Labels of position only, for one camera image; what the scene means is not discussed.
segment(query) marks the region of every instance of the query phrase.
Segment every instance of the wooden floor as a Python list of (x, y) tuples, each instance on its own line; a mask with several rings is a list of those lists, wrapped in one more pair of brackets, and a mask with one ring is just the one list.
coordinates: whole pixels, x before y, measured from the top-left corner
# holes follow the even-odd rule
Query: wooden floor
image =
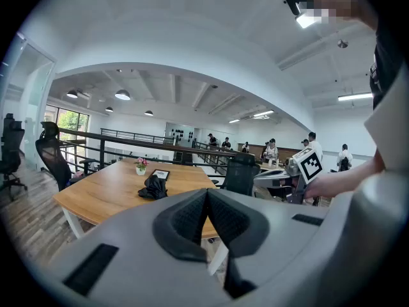
[[(46, 267), (61, 249), (76, 240), (75, 235), (61, 207), (52, 199), (58, 192), (54, 177), (45, 171), (29, 169), (24, 158), (15, 175), (28, 186), (28, 190), (13, 187), (13, 201), (8, 189), (0, 192), (1, 219), (17, 251), (38, 265)], [(93, 227), (83, 220), (80, 220), (80, 223), (85, 232)], [(202, 240), (202, 247), (208, 252), (209, 261), (219, 244), (220, 239), (216, 239), (212, 244)], [(225, 271), (226, 261), (215, 274), (221, 283), (224, 282)]]

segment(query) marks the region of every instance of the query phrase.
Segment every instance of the office chair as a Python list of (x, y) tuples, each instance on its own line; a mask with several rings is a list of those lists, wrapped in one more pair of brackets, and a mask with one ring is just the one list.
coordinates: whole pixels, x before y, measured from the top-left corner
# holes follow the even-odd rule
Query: office chair
[(3, 159), (0, 161), (0, 173), (4, 175), (4, 182), (0, 187), (0, 191), (8, 188), (10, 197), (12, 197), (12, 186), (24, 187), (27, 191), (27, 186), (21, 183), (20, 178), (16, 177), (13, 173), (16, 172), (21, 164), (20, 159), (20, 144), (24, 136), (24, 130), (21, 128), (21, 122), (14, 121), (12, 114), (7, 114), (4, 119), (4, 131), (2, 147)]
[(226, 179), (220, 188), (251, 196), (253, 178), (259, 172), (260, 166), (256, 164), (253, 155), (238, 153), (228, 160)]
[[(71, 178), (71, 169), (65, 161), (59, 148), (57, 136), (59, 129), (53, 122), (41, 122), (44, 131), (36, 141), (36, 149), (41, 160), (44, 162), (52, 176), (56, 179), (58, 191), (65, 189), (68, 185), (82, 180), (84, 177)], [(88, 165), (97, 162), (96, 159), (84, 159), (80, 164), (84, 164), (84, 173), (88, 172)]]

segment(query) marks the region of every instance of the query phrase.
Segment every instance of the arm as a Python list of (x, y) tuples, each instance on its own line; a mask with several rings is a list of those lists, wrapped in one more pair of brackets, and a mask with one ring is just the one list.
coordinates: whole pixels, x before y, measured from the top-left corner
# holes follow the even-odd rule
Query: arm
[(332, 198), (339, 193), (355, 190), (365, 178), (380, 173), (385, 169), (381, 155), (375, 156), (362, 165), (339, 173), (327, 173), (318, 176), (305, 190), (304, 198), (324, 196)]

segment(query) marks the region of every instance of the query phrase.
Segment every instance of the security camera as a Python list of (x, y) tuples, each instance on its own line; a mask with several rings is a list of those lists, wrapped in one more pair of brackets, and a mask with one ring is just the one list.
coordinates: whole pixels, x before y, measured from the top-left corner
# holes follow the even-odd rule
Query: security camera
[(300, 15), (300, 8), (298, 7), (300, 0), (286, 0), (286, 2), (294, 16)]

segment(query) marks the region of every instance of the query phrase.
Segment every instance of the desk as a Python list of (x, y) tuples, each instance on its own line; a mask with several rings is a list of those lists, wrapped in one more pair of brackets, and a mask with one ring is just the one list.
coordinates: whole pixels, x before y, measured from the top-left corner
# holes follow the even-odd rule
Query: desk
[[(139, 197), (138, 190), (145, 187), (145, 180), (155, 169), (170, 171), (166, 181), (168, 196), (207, 187), (216, 188), (200, 167), (149, 162), (145, 175), (137, 175), (134, 163), (135, 159), (123, 159), (54, 195), (76, 237), (83, 236), (84, 232), (72, 214), (91, 224), (99, 224), (118, 212), (154, 201)], [(202, 238), (217, 236), (207, 219)]]

